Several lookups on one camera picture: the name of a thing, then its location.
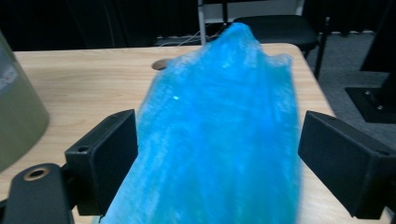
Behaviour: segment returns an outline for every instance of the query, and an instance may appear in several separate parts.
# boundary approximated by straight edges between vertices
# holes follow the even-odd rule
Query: blue plastic bag
[[[139,109],[139,155],[102,222],[296,222],[290,64],[238,23],[169,62]]]

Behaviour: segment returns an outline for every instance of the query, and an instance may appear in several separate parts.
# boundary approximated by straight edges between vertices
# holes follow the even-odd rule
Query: olive green container
[[[0,172],[42,136],[49,114],[0,32]]]

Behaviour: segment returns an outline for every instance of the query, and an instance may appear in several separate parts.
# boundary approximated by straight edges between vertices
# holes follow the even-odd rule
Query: chair leg
[[[320,75],[320,67],[323,59],[324,49],[326,47],[327,36],[330,32],[330,17],[326,18],[325,27],[323,30],[322,37],[320,38],[319,49],[318,49],[318,57],[317,62],[315,64],[314,76],[316,79],[319,79]]]

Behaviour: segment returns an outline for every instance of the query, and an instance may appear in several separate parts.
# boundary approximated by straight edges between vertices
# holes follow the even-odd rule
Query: black metal bracket
[[[366,122],[396,123],[396,106],[381,104],[376,97],[379,91],[380,88],[346,88]]]
[[[343,121],[308,111],[299,151],[350,215],[379,219],[396,211],[396,151]]]
[[[106,214],[137,157],[134,111],[111,115],[65,152],[66,164],[44,163],[16,175],[0,223],[73,223],[82,216]]]

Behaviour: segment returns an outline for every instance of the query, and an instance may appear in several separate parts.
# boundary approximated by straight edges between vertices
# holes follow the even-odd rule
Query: light wood tabletop
[[[38,143],[0,173],[0,200],[7,197],[10,181],[20,171],[45,162],[63,165],[64,152],[102,119],[122,110],[137,110],[157,73],[151,68],[152,63],[198,48],[16,52],[22,68],[49,111],[50,122]],[[301,123],[306,110],[332,115],[318,83],[296,47],[268,44],[263,48],[269,55],[286,53],[293,58],[293,82]],[[300,209],[300,223],[389,223],[387,213],[381,220],[350,217],[305,165]],[[74,217],[76,223],[92,221],[92,217],[79,217],[76,211]]]

